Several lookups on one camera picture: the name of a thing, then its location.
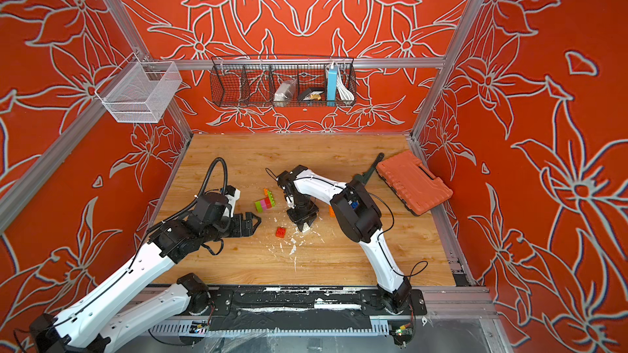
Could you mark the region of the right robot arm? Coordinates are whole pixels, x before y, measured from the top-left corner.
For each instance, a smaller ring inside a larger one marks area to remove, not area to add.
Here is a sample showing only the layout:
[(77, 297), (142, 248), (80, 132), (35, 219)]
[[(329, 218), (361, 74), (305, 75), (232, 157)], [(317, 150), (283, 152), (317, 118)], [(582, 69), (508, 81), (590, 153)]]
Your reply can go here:
[(384, 237), (382, 213), (358, 180), (332, 181), (299, 165), (276, 177), (284, 192), (286, 213), (299, 230), (310, 227), (318, 217), (316, 200), (332, 207), (345, 236), (360, 245), (371, 264), (377, 287), (390, 312), (398, 313), (410, 303), (410, 277), (402, 273)]

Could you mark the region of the small red lego brick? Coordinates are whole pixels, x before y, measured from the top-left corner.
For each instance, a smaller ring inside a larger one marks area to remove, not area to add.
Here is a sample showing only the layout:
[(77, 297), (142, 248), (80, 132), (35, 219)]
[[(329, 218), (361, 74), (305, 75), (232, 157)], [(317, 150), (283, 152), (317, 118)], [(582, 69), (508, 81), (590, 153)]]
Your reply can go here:
[(286, 228), (284, 228), (284, 227), (277, 227), (275, 236), (277, 238), (284, 239), (286, 237)]

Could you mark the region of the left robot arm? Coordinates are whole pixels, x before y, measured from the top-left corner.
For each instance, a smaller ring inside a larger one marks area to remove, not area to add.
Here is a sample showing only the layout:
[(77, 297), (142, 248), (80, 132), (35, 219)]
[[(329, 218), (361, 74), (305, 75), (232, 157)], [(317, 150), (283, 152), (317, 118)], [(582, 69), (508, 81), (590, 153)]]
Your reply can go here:
[(124, 307), (148, 284), (209, 242), (252, 236), (262, 220), (251, 213), (219, 209), (202, 221), (186, 213), (150, 228), (147, 241), (92, 292), (59, 312), (44, 313), (29, 327), (38, 352), (114, 352), (169, 317), (212, 315), (216, 304), (195, 274), (179, 278), (156, 297)]

